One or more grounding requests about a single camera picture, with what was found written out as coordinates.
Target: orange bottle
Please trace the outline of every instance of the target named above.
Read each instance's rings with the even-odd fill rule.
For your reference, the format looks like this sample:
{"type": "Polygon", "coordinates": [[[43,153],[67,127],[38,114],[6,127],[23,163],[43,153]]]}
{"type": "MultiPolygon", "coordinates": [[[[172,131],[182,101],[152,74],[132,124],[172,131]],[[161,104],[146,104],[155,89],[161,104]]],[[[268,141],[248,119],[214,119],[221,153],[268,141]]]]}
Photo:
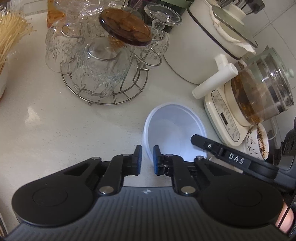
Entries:
{"type": "Polygon", "coordinates": [[[58,19],[64,17],[65,14],[56,9],[54,6],[54,0],[47,0],[47,27],[50,26],[58,19]]]}

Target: digital display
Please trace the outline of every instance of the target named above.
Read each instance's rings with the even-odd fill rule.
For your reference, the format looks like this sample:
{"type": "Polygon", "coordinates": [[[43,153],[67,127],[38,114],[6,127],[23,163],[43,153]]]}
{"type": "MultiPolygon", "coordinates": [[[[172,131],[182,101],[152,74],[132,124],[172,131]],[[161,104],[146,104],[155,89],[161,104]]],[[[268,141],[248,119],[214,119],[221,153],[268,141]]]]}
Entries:
{"type": "Polygon", "coordinates": [[[223,113],[221,113],[220,115],[221,115],[221,117],[222,117],[222,120],[224,121],[225,125],[228,125],[228,122],[227,122],[227,120],[226,120],[226,118],[225,118],[224,114],[223,114],[223,113]]]}

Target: pot handle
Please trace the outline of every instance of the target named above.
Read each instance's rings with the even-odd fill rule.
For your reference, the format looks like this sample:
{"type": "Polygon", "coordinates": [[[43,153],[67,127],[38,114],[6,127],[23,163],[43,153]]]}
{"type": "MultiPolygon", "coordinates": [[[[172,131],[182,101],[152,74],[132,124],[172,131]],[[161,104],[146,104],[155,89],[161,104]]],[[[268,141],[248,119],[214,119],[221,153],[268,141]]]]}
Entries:
{"type": "Polygon", "coordinates": [[[234,64],[228,63],[225,55],[220,54],[215,60],[218,66],[218,72],[192,91],[194,98],[200,99],[204,97],[239,74],[234,64]]]}

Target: ridged gray surface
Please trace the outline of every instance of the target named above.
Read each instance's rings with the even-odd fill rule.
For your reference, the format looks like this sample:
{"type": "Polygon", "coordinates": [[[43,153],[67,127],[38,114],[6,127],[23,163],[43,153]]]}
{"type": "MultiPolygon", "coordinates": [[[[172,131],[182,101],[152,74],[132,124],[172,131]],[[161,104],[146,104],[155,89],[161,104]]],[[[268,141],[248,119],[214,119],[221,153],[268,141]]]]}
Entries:
{"type": "Polygon", "coordinates": [[[205,214],[192,197],[172,187],[123,187],[99,198],[80,220],[58,228],[21,224],[6,241],[281,241],[273,225],[259,229],[225,226],[205,214]]]}

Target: pot lid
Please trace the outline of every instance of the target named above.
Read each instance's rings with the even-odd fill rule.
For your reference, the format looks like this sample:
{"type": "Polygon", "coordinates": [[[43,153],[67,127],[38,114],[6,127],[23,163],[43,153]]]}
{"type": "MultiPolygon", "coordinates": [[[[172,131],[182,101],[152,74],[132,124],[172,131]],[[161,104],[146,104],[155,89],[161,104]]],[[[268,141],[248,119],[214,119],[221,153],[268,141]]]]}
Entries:
{"type": "Polygon", "coordinates": [[[224,11],[223,8],[212,5],[212,10],[215,18],[224,23],[227,27],[229,27],[232,31],[237,33],[241,38],[243,38],[253,47],[258,47],[257,42],[242,23],[240,23],[234,17],[229,15],[226,11],[224,11]]]}

